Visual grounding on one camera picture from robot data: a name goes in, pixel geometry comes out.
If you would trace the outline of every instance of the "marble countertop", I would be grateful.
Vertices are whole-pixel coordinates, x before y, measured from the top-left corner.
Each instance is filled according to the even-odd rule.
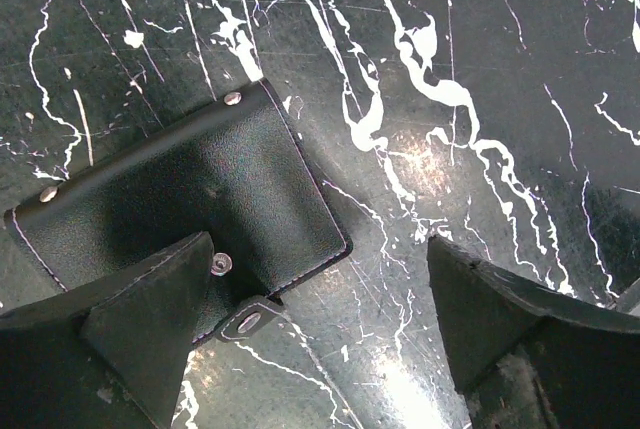
[[[640,276],[638,7],[3,0],[0,206],[268,77],[355,250],[192,353],[174,426],[467,428],[426,241],[600,306]],[[0,251],[3,310],[55,293]]]

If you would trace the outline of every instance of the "black leather wallet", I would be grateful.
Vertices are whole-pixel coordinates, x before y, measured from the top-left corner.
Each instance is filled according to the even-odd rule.
[[[220,336],[248,307],[273,313],[282,293],[346,257],[351,243],[272,86],[238,92],[237,104],[198,110],[63,182],[48,202],[34,196],[7,211],[7,228],[61,291],[208,231],[233,268],[211,276],[194,343]],[[221,338],[240,338],[229,334]]]

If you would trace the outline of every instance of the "silver stud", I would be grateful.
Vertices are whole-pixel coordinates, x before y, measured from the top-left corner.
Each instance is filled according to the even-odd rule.
[[[217,252],[213,255],[211,274],[214,276],[224,276],[233,267],[233,261],[224,252]]]
[[[230,92],[226,96],[224,96],[224,103],[227,106],[235,106],[242,100],[242,94],[239,92]]]
[[[49,202],[58,194],[58,188],[56,186],[49,186],[40,193],[40,202]]]
[[[262,315],[259,312],[249,314],[238,326],[238,334],[249,332],[255,327]]]

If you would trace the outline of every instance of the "black leather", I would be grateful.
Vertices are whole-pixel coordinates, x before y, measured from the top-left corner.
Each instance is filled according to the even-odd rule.
[[[253,296],[276,298],[351,248],[326,206],[271,85],[239,90],[5,214],[61,290],[208,231],[233,269],[212,278],[194,342]]]

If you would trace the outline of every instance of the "leather case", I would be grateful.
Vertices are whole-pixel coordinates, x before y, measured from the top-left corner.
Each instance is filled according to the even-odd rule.
[[[212,103],[65,181],[49,202],[34,196],[7,211],[7,228],[61,291],[208,231],[233,268],[210,278],[194,343],[256,296],[274,312],[282,293],[346,257],[351,243],[271,85],[239,92],[238,104]]]

